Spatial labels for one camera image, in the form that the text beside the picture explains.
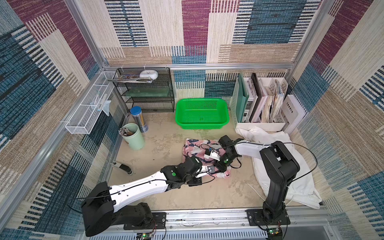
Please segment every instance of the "pink cloth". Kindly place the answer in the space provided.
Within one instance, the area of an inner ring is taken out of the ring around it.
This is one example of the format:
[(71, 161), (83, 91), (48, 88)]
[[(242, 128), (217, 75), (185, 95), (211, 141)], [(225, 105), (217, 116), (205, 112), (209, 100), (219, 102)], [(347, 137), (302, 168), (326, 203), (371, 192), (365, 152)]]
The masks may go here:
[[(205, 149), (208, 149), (209, 147), (218, 149), (221, 148), (220, 144), (215, 140), (196, 140), (196, 139), (189, 139), (187, 138), (185, 141), (185, 145), (183, 147), (183, 161), (185, 161), (185, 155), (187, 156), (196, 156), (201, 158), (203, 165), (213, 165), (214, 159), (212, 158), (204, 158)], [(225, 153), (224, 149), (218, 149), (219, 155), (222, 156)], [(213, 174), (215, 177), (221, 177), (221, 178), (229, 178), (229, 175), (231, 173), (231, 167), (227, 167), (227, 170), (223, 173), (216, 173)]]

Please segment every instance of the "green plastic basket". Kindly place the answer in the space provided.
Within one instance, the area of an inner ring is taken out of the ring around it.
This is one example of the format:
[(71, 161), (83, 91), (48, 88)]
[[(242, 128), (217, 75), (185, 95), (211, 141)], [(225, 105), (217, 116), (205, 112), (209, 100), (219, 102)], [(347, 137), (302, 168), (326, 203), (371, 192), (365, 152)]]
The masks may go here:
[(183, 129), (219, 129), (229, 122), (227, 103), (220, 98), (180, 99), (175, 120)]

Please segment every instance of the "white file organizer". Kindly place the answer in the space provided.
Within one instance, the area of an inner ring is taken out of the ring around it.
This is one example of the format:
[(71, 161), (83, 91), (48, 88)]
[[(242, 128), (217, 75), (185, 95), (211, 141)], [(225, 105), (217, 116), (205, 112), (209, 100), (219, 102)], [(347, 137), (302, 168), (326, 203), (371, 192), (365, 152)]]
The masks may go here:
[[(280, 83), (280, 86), (281, 86), (281, 89), (283, 90), (284, 95), (286, 94), (288, 84), (287, 84), (285, 78), (259, 78), (259, 79), (262, 81), (263, 86), (269, 88), (269, 90), (271, 90), (272, 93), (275, 92), (276, 85), (274, 84), (274, 80), (276, 79)], [(281, 131), (281, 129), (285, 125), (285, 121), (284, 121), (283, 117), (281, 116), (281, 113), (279, 113), (275, 117), (275, 122), (272, 122), (272, 123), (261, 122), (260, 118), (257, 119), (257, 122), (238, 122), (237, 117), (236, 117), (236, 111), (235, 111), (238, 88), (239, 88), (239, 84), (238, 84), (238, 80), (237, 80), (236, 84), (235, 84), (235, 89), (233, 91), (233, 95), (231, 98), (231, 102), (229, 104), (234, 128), (239, 127), (239, 128), (245, 129), (245, 130), (249, 130), (252, 127), (260, 127), (264, 131), (274, 131), (274, 132)]]

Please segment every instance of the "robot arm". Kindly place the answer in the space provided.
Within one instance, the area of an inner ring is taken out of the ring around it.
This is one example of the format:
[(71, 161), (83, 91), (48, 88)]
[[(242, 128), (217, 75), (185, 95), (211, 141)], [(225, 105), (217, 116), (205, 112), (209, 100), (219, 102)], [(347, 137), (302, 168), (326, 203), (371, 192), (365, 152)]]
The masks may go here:
[[(285, 218), (283, 201), (287, 186), (300, 170), (288, 149), (281, 142), (275, 142), (273, 146), (261, 146), (244, 139), (232, 141), (226, 135), (220, 138), (219, 144), (225, 149), (225, 154), (214, 162), (218, 172), (225, 172), (233, 160), (242, 155), (263, 160), (271, 179), (269, 193), (263, 203), (263, 221), (271, 224), (282, 216)], [(149, 177), (128, 184), (108, 187), (106, 182), (99, 183), (81, 204), (86, 236), (99, 234), (111, 225), (146, 225), (152, 217), (148, 205), (128, 204), (151, 194), (180, 188), (183, 184), (201, 185), (201, 177), (214, 173), (213, 169), (212, 166), (203, 166), (196, 156), (186, 156), (185, 162), (179, 165), (165, 166)]]

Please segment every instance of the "beige floor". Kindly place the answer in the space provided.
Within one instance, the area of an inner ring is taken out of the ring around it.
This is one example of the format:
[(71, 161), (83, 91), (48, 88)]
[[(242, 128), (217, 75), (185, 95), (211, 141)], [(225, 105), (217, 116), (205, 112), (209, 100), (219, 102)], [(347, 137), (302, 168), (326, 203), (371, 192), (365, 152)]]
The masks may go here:
[[(181, 152), (186, 138), (217, 140), (228, 135), (234, 140), (241, 137), (235, 133), (232, 120), (222, 129), (185, 130), (176, 124), (174, 113), (143, 115), (149, 127), (149, 131), (144, 134), (145, 146), (134, 151), (122, 141), (116, 158), (116, 161), (131, 167), (134, 174), (129, 176), (113, 169), (108, 185), (132, 182), (159, 171), (163, 166), (179, 164), (182, 161)], [(181, 189), (154, 194), (134, 204), (146, 202), (151, 210), (261, 207), (263, 200), (244, 182), (246, 180), (250, 183), (265, 199), (253, 173), (252, 160), (244, 156), (241, 162), (242, 167), (231, 169), (228, 179), (216, 178), (211, 183), (195, 187), (183, 185)], [(205, 176), (203, 182), (210, 179), (211, 176)]]

